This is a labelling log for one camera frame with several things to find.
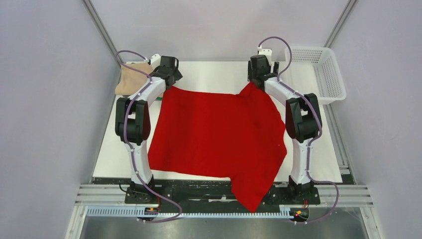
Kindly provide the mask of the red t shirt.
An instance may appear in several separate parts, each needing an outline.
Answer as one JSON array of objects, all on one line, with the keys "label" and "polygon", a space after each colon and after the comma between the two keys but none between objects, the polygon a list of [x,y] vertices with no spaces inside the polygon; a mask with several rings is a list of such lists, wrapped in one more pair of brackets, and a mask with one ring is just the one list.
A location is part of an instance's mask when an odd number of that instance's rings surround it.
[{"label": "red t shirt", "polygon": [[257,211],[287,155],[285,124],[268,94],[247,84],[238,94],[168,89],[148,150],[150,168],[229,178]]}]

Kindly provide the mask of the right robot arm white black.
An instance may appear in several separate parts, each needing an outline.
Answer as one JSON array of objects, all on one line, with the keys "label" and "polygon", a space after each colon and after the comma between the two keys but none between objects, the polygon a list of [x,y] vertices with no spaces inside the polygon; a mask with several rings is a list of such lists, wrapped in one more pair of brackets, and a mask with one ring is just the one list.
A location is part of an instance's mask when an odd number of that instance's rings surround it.
[{"label": "right robot arm white black", "polygon": [[294,204],[317,198],[317,189],[309,177],[313,142],[321,134],[321,116],[317,96],[301,94],[284,83],[278,74],[279,64],[270,64],[265,55],[248,61],[248,81],[282,103],[286,109],[285,126],[293,143],[293,165],[288,185],[281,196]]}]

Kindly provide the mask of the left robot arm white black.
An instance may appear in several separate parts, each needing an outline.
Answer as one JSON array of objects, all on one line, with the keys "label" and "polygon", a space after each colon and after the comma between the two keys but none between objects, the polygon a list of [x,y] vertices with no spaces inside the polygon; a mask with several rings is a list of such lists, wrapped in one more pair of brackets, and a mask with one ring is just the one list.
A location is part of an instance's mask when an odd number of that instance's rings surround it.
[{"label": "left robot arm white black", "polygon": [[132,168],[131,182],[125,190],[127,204],[148,204],[158,198],[147,153],[151,133],[149,107],[182,78],[176,57],[154,55],[147,65],[153,67],[152,73],[138,71],[146,76],[146,83],[134,94],[116,101],[114,130],[125,144]]}]

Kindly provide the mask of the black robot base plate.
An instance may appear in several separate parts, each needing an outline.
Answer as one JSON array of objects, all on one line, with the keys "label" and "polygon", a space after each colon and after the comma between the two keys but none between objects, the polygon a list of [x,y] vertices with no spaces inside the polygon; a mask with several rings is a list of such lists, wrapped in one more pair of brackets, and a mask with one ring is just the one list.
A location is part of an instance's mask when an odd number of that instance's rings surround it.
[{"label": "black robot base plate", "polygon": [[[134,183],[122,190],[125,204],[143,204],[161,213],[249,213],[231,188],[229,181],[155,180],[152,189],[162,198]],[[280,206],[304,208],[320,205],[321,200],[317,188],[294,195],[287,184],[275,183],[258,203],[256,213],[276,213]]]}]

